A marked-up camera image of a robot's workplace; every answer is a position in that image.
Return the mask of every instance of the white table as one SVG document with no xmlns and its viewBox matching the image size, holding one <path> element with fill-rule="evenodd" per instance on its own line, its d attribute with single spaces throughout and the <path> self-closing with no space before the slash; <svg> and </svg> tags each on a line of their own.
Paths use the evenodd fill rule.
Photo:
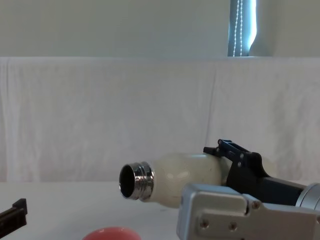
<svg viewBox="0 0 320 240">
<path fill-rule="evenodd" d="M 177 240 L 178 210 L 123 199 L 116 182 L 0 183 L 0 211 L 26 198 L 27 225 L 4 240 L 81 240 L 111 226 L 142 240 Z"/>
</svg>

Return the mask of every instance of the white backdrop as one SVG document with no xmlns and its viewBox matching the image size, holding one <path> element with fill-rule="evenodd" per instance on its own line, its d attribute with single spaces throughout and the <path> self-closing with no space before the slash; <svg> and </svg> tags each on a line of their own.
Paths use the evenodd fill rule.
<svg viewBox="0 0 320 240">
<path fill-rule="evenodd" d="M 278 175 L 320 172 L 320 59 L 0 58 L 0 180 L 116 181 L 230 139 Z"/>
</svg>

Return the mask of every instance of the pink ball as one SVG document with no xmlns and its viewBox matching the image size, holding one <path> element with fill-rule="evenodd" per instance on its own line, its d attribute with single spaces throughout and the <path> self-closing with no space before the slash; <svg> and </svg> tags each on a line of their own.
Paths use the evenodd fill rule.
<svg viewBox="0 0 320 240">
<path fill-rule="evenodd" d="M 83 240 L 141 240 L 141 237 L 129 228 L 114 226 L 95 230 Z"/>
</svg>

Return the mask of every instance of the white bottle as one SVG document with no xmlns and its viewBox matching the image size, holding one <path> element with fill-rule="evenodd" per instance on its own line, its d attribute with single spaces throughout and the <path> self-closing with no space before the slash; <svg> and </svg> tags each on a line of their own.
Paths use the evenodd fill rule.
<svg viewBox="0 0 320 240">
<path fill-rule="evenodd" d="M 266 172 L 274 177 L 273 164 L 262 158 Z M 168 154 L 155 162 L 125 165 L 119 176 L 119 187 L 126 199 L 157 202 L 178 208 L 187 183 L 224 185 L 231 167 L 227 158 L 209 154 Z"/>
</svg>

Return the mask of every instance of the bottle opening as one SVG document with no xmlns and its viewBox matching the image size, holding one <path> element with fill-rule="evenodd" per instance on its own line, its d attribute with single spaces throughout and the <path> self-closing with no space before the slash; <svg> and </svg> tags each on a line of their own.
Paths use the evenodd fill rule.
<svg viewBox="0 0 320 240">
<path fill-rule="evenodd" d="M 119 176 L 119 187 L 121 194 L 125 198 L 130 198 L 135 190 L 135 173 L 134 170 L 129 166 L 125 165 L 120 172 Z"/>
</svg>

